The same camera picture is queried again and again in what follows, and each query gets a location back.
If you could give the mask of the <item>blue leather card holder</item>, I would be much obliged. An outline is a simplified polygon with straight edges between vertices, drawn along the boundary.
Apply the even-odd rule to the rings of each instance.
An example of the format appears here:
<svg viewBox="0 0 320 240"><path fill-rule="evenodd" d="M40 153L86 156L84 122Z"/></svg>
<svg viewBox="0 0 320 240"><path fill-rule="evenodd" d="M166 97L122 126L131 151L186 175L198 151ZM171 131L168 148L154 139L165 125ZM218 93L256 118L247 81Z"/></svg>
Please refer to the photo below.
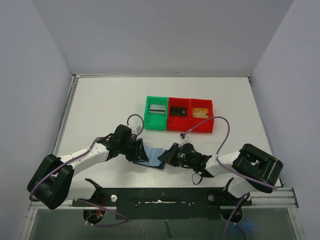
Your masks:
<svg viewBox="0 0 320 240"><path fill-rule="evenodd" d="M162 155L165 150L163 148L153 148L149 146L145 146L144 150L148 158L148 161L147 162L134 161L133 163L140 166L163 170L165 167L165 163L159 160L158 157Z"/></svg>

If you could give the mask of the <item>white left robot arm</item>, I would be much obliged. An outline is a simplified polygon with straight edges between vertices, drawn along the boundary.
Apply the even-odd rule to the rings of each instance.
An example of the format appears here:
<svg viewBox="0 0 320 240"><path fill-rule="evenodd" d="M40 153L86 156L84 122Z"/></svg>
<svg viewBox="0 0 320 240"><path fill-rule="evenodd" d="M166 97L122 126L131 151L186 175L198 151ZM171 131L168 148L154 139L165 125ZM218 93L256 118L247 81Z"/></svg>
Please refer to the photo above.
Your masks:
<svg viewBox="0 0 320 240"><path fill-rule="evenodd" d="M87 148L63 156L47 155L27 185L32 202L42 202L50 210L66 200L84 199L95 206L100 203L100 186L89 178L74 180L82 171L116 158L125 156L129 162L148 162L142 126L120 124L113 133L93 140Z"/></svg>

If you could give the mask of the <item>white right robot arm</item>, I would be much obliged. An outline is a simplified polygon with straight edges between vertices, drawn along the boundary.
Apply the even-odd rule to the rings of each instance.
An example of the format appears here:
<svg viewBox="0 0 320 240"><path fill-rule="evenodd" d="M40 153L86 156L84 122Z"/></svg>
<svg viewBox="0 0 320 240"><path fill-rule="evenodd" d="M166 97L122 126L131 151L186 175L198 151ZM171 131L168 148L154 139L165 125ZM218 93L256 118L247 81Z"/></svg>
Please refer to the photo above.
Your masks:
<svg viewBox="0 0 320 240"><path fill-rule="evenodd" d="M197 152L191 143L174 143L158 160L174 167L192 169L202 178L228 173L236 175L222 192L223 200L230 205L253 191L272 193L284 166L276 157L249 143L233 153L215 156Z"/></svg>

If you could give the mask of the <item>black credit card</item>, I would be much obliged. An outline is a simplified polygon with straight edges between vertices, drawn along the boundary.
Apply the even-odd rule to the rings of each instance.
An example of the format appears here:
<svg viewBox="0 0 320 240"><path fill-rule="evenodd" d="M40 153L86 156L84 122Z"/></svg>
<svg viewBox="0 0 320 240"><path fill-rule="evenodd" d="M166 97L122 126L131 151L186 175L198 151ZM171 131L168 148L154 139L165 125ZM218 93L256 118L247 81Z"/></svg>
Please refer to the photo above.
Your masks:
<svg viewBox="0 0 320 240"><path fill-rule="evenodd" d="M185 107L171 106L169 114L171 116L186 117L188 114L188 111L187 111L187 108Z"/></svg>

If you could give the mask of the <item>gold credit card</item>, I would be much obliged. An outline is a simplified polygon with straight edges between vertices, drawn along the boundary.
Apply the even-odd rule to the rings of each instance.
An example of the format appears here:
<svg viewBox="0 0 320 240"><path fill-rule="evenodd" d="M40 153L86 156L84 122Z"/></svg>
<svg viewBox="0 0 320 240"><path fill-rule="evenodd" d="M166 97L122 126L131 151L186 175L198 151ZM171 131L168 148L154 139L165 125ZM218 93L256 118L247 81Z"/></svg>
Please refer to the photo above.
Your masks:
<svg viewBox="0 0 320 240"><path fill-rule="evenodd" d="M200 118L200 119L208 119L209 118L209 110L207 108L202 107L193 107L192 108L192 117Z"/></svg>

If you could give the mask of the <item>middle red plastic bin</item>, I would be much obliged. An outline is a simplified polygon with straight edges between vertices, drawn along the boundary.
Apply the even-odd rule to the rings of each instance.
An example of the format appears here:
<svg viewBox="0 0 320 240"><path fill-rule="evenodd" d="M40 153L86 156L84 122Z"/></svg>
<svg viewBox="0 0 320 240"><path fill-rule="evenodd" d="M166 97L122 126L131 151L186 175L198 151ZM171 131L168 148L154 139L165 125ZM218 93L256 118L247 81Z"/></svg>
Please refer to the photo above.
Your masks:
<svg viewBox="0 0 320 240"><path fill-rule="evenodd" d="M187 108L187 116L173 116L170 115L171 107L183 107ZM167 115L167 124L166 130L173 132L185 132L190 127L190 99L189 98L177 98L169 97L168 98L168 115Z"/></svg>

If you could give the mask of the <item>red plastic bin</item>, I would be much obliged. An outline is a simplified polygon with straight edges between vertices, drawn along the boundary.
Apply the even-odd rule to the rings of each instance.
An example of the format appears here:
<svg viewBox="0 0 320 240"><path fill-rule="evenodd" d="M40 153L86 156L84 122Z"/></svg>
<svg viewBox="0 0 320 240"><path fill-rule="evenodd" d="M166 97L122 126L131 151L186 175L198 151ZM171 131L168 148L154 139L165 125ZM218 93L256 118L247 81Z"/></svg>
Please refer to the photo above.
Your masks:
<svg viewBox="0 0 320 240"><path fill-rule="evenodd" d="M187 108L187 116L173 116L170 115L171 107L183 107ZM168 115L167 115L167 124L166 130L173 132L185 132L190 127L190 99L189 98L177 98L169 97L168 98Z"/></svg>
<svg viewBox="0 0 320 240"><path fill-rule="evenodd" d="M197 99L197 98L191 98L190 99L190 113L191 113L191 127L195 127L196 125L200 124L204 120L207 120L209 118L194 118L192 110L193 108L207 108L209 118L214 116L213 111L213 101L209 99ZM195 127L191 132L192 133L204 133L209 134L212 133L213 127L214 127L214 119L208 120L198 127Z"/></svg>

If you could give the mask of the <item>green plastic bin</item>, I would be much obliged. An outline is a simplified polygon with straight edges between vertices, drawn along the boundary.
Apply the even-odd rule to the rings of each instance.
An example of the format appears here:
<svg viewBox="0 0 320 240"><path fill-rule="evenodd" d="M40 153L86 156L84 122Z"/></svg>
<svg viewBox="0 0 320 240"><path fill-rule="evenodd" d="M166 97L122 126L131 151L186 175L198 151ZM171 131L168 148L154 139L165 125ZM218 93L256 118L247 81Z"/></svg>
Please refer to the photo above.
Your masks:
<svg viewBox="0 0 320 240"><path fill-rule="evenodd" d="M168 117L168 97L163 96L147 96L144 110L144 128L146 130L167 130L167 117ZM149 106L152 104L166 105L165 114L152 114L149 113Z"/></svg>

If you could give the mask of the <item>right red plastic bin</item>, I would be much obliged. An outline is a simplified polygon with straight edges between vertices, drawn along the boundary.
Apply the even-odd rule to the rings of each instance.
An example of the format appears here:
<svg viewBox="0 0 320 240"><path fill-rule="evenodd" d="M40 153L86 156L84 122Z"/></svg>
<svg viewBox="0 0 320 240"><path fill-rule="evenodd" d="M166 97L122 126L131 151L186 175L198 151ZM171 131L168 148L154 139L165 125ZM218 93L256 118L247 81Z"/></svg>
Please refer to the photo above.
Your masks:
<svg viewBox="0 0 320 240"><path fill-rule="evenodd" d="M200 124L204 120L207 120L209 118L194 118L192 110L193 108L207 108L209 118L214 116L213 111L213 101L209 99L197 99L197 98L191 98L190 99L190 113L191 113L191 127L195 127L196 125ZM212 133L213 127L214 127L214 119L208 120L198 127L195 127L191 132L192 133L204 133L209 134Z"/></svg>

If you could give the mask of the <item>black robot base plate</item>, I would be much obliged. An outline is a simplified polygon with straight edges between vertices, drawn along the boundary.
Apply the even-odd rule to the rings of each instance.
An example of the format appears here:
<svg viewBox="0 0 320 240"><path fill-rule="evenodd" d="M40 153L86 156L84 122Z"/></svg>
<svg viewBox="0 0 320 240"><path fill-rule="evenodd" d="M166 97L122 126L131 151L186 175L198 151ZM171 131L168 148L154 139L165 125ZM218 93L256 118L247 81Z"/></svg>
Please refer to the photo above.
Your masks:
<svg viewBox="0 0 320 240"><path fill-rule="evenodd" d="M91 199L73 200L72 206L83 207L85 217L96 205L115 210L116 220L219 220L221 208L231 210L238 203L226 187L98 187Z"/></svg>

